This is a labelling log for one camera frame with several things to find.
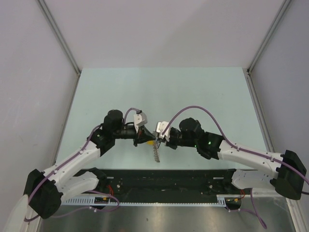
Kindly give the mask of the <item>large silver keyring holder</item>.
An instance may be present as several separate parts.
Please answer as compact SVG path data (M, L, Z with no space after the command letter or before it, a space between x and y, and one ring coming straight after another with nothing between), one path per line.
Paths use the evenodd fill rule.
M154 140L154 141L153 141L154 160L155 160L155 162L157 162L157 163L160 162L159 147L160 147L160 142L159 142L158 140Z

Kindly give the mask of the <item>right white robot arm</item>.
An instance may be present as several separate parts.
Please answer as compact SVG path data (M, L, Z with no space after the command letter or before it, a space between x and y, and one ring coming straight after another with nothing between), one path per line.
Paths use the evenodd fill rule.
M158 138L172 149L194 147L208 160L232 161L252 168L249 173L234 170L229 174L223 181L226 193L234 194L239 189L274 189L285 198L300 200L307 170L295 152L286 150L282 154L249 149L222 135L204 131L193 118L184 119L179 127L173 128L165 121L158 123Z

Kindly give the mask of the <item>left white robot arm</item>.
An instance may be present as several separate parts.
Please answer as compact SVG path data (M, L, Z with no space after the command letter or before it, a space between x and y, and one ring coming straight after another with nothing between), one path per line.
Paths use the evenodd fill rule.
M125 119L121 111L110 110L77 151L44 171L34 169L28 174L24 194L37 217L51 217L64 201L80 193L102 193L107 187L103 174L96 175L96 170L87 172L85 177L75 174L107 153L117 139L131 139L134 146L155 139L145 126L147 116L143 111L136 110L132 125L125 124Z

